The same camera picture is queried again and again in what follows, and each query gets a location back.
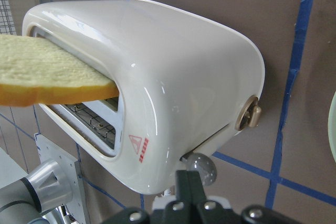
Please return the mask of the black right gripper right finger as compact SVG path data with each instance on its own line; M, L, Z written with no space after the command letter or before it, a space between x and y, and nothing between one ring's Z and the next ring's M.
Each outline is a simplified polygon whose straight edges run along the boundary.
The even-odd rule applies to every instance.
M188 172L191 194L191 223L241 223L238 214L208 199L198 172Z

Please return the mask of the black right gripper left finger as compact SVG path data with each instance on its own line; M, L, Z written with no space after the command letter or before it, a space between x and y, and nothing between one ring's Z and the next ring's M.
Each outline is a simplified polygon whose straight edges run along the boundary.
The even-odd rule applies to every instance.
M196 172L176 172L175 195L157 196L152 205L150 223L191 223L192 178Z

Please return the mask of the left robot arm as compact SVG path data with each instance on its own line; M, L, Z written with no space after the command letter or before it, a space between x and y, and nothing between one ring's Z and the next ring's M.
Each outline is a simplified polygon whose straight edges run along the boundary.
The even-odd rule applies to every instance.
M1 188L1 223L49 223L46 211L72 201L69 179L53 159Z

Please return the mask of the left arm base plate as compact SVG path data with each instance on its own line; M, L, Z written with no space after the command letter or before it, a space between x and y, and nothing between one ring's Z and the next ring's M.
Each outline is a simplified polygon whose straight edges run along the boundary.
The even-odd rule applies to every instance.
M29 178L41 210L65 206L78 223L90 223L79 161L41 134L35 135L41 161Z

